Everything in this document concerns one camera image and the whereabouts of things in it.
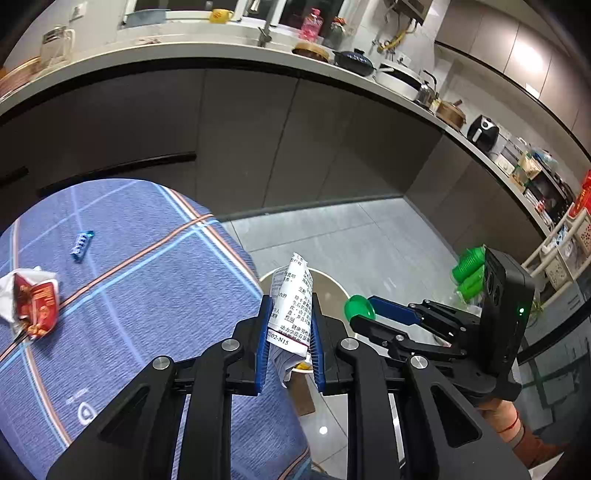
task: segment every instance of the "pot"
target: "pot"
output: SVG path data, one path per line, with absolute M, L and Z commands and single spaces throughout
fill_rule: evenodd
M 363 54 L 363 50 L 358 48 L 355 51 L 336 51 L 335 65 L 362 77 L 367 77 L 374 71 L 374 64 Z
M 428 81 L 425 80 L 424 83 L 421 85 L 421 88 L 419 88 L 418 90 L 417 99 L 415 100 L 415 102 L 417 102 L 423 108 L 429 110 L 431 108 L 433 100 L 437 98 L 437 79 L 426 70 L 423 70 L 423 73 L 426 73 L 433 79 L 435 86 L 431 88 L 429 86 Z
M 462 103 L 461 100 L 450 103 L 442 100 L 437 108 L 437 117 L 447 123 L 450 127 L 457 131 L 466 123 L 466 115 L 457 106 Z
M 375 81 L 381 86 L 386 87 L 388 90 L 392 90 L 393 92 L 402 95 L 411 102 L 413 102 L 417 97 L 417 90 L 415 88 L 411 87 L 408 83 L 405 83 L 402 80 L 390 75 L 388 72 L 378 70 L 375 73 Z
M 412 102 L 421 87 L 421 77 L 413 70 L 401 63 L 388 60 L 380 64 L 375 81 Z

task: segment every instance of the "wooden lid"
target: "wooden lid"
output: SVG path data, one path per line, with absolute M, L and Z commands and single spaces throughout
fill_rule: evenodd
M 301 42 L 298 42 L 297 44 L 295 44 L 295 47 L 292 50 L 292 52 L 296 53 L 296 50 L 311 51 L 313 53 L 316 53 L 317 55 L 320 55 L 326 61 L 329 61 L 329 58 L 330 58 L 329 53 L 325 49 L 323 49 L 320 45 L 317 45 L 315 43 L 310 43 L 307 41 L 301 41 Z

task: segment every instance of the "red snack bag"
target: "red snack bag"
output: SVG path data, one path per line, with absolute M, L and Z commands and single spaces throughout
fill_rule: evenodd
M 570 208 L 569 217 L 575 218 L 584 207 L 591 213 L 591 170 L 585 175 L 581 185 L 581 193 Z
M 31 287 L 31 325 L 27 333 L 42 337 L 53 330 L 57 322 L 59 304 L 57 281 L 47 280 Z
M 18 273 L 14 274 L 14 306 L 15 317 L 18 320 L 27 320 L 31 317 L 31 287 L 32 285 Z

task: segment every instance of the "food wrapper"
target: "food wrapper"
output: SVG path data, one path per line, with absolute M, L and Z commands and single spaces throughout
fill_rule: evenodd
M 53 330 L 58 316 L 58 285 L 55 279 L 32 285 L 18 273 L 14 274 L 15 317 L 35 339 Z

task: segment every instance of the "table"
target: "table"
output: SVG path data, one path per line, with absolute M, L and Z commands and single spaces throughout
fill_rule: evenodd
M 95 237 L 77 264 L 70 250 L 86 230 Z M 25 212 L 0 238 L 0 275 L 38 265 L 57 272 L 58 325 L 0 364 L 0 430 L 38 479 L 151 359 L 200 355 L 262 296 L 250 256 L 206 208 L 141 180 L 85 182 Z M 0 349 L 12 338 L 0 320 Z M 310 463 L 268 372 L 259 397 L 233 398 L 232 478 L 291 478 Z

